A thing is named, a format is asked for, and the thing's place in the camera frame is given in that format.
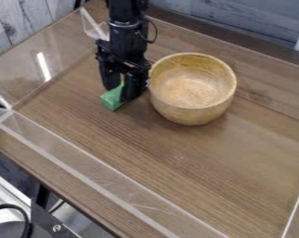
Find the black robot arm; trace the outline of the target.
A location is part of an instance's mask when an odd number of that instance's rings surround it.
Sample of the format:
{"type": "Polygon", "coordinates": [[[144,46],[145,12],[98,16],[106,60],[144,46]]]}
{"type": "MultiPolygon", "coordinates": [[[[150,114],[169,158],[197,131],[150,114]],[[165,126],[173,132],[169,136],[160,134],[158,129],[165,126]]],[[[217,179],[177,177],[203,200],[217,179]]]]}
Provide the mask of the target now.
{"type": "Polygon", "coordinates": [[[126,103],[148,88],[149,0],[106,0],[106,7],[109,39],[96,40],[96,59],[105,89],[113,91],[121,86],[117,101],[126,103]]]}

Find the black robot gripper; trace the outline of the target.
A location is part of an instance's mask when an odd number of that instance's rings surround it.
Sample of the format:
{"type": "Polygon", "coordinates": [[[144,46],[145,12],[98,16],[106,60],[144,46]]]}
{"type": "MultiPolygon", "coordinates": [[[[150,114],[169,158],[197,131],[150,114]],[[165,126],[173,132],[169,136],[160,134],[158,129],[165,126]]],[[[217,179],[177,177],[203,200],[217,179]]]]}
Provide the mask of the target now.
{"type": "Polygon", "coordinates": [[[126,73],[120,101],[130,102],[148,88],[150,64],[145,58],[149,43],[149,24],[108,22],[109,39],[97,40],[98,69],[106,90],[120,86],[120,73],[126,73]]]}

